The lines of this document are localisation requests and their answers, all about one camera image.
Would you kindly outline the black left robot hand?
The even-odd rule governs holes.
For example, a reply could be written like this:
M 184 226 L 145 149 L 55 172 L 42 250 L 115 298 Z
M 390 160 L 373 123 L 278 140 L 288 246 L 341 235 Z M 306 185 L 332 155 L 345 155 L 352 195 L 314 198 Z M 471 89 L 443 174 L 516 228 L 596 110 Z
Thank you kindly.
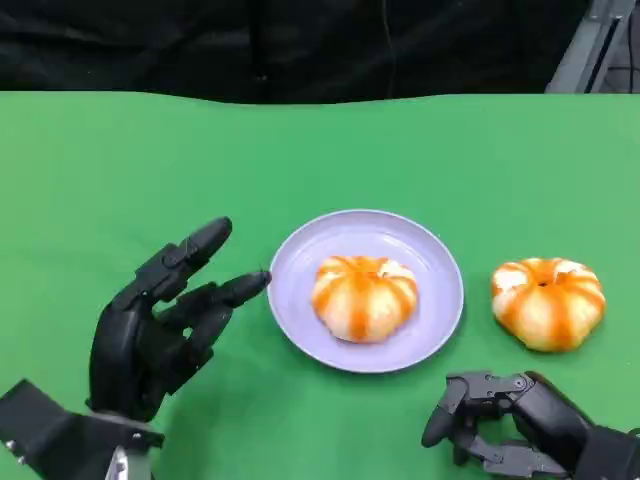
M 164 398 L 212 358 L 235 309 L 266 289 L 267 270 L 187 288 L 231 232 L 231 219 L 219 217 L 180 243 L 166 244 L 105 306 L 89 361 L 92 411 L 151 421 Z

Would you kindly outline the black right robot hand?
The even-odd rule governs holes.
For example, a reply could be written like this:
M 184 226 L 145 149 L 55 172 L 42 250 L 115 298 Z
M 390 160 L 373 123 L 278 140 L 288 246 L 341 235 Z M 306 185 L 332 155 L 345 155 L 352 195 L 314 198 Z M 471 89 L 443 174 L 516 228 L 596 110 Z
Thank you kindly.
M 510 416 L 522 438 L 491 444 L 479 423 Z M 478 460 L 485 472 L 516 479 L 568 478 L 577 469 L 594 423 L 543 375 L 496 376 L 467 371 L 446 376 L 446 389 L 421 438 L 425 448 L 447 439 L 453 462 Z

